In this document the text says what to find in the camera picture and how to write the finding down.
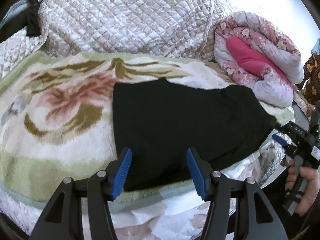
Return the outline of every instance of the metal screw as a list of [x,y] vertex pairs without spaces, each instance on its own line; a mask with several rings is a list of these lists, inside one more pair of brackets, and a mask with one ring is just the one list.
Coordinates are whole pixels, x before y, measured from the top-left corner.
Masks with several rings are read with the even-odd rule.
[[247,178],[247,182],[248,182],[249,184],[255,184],[255,183],[256,183],[256,181],[254,180],[254,178]]
[[221,177],[221,172],[220,171],[214,171],[212,173],[212,176],[216,177],[216,178],[220,178]]
[[98,173],[97,173],[97,175],[98,175],[98,177],[104,177],[104,176],[106,176],[106,172],[105,171],[98,171]]
[[63,183],[64,183],[64,184],[69,184],[71,181],[72,181],[72,179],[71,179],[70,177],[65,177],[65,178],[63,179]]

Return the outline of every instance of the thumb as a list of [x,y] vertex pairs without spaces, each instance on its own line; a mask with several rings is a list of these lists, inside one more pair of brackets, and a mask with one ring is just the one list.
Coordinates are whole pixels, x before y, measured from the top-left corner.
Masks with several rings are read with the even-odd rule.
[[300,167],[300,175],[307,180],[319,180],[319,172],[310,167]]

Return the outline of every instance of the blue gripper pad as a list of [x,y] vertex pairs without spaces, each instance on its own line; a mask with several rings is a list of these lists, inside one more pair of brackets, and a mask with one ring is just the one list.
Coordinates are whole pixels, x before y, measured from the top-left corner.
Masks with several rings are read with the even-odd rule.
[[195,149],[188,149],[186,153],[187,165],[191,173],[197,193],[205,200],[208,196],[207,187],[211,185],[210,173],[212,168],[207,162],[203,162]]
[[282,145],[282,147],[286,147],[288,146],[288,143],[286,140],[282,139],[280,136],[273,134],[272,135],[273,140],[275,140],[276,142],[280,143]]
[[129,148],[124,148],[116,161],[116,174],[109,176],[112,185],[111,198],[114,201],[122,192],[132,161],[132,152]]

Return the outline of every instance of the black garment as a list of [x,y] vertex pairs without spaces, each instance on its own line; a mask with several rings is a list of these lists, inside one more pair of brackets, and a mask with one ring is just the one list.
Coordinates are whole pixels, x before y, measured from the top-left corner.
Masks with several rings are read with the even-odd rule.
[[166,79],[114,86],[113,122],[117,153],[132,150],[124,190],[190,179],[186,151],[222,170],[258,150],[275,117],[252,90],[232,85],[203,90]]
[[[282,225],[287,233],[289,239],[295,238],[299,232],[304,229],[308,229],[305,234],[299,238],[299,240],[319,240],[320,239],[320,199],[319,195],[315,201],[314,207],[309,210],[309,212],[304,217],[299,217],[298,214],[290,216],[289,213],[282,207],[284,197],[285,197],[285,184],[288,177],[288,169],[284,170],[275,181],[270,183],[268,186],[263,188],[263,192],[266,194],[268,200],[271,202],[273,208],[275,209],[277,215],[279,216]],[[236,221],[236,214],[230,216],[228,223],[228,234],[234,232]]]
[[27,27],[27,36],[36,37],[41,35],[38,23],[38,10],[41,3],[27,8],[7,22],[0,30],[0,43],[11,37],[25,26]]

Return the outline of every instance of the floral blanket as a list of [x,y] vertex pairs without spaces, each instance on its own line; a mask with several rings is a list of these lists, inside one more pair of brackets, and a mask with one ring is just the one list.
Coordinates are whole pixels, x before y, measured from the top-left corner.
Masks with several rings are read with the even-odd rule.
[[[0,82],[0,211],[30,234],[64,177],[90,177],[116,159],[114,84],[162,77],[202,89],[233,84],[217,64],[192,59],[89,52],[53,59],[37,52],[23,60]],[[261,104],[279,122],[292,120],[291,108]],[[222,172],[263,183],[283,157],[281,146],[268,138]],[[204,225],[208,205],[202,204],[193,183],[185,181],[123,192],[110,210],[118,239],[189,239]],[[89,234],[85,222],[84,231]]]
[[[226,43],[233,36],[266,56],[271,64],[265,63],[258,75],[240,67]],[[274,106],[290,106],[292,84],[300,83],[304,76],[301,55],[292,40],[265,18],[245,11],[233,13],[217,26],[214,56],[235,83],[250,87],[259,100]],[[276,68],[283,72],[284,78]]]

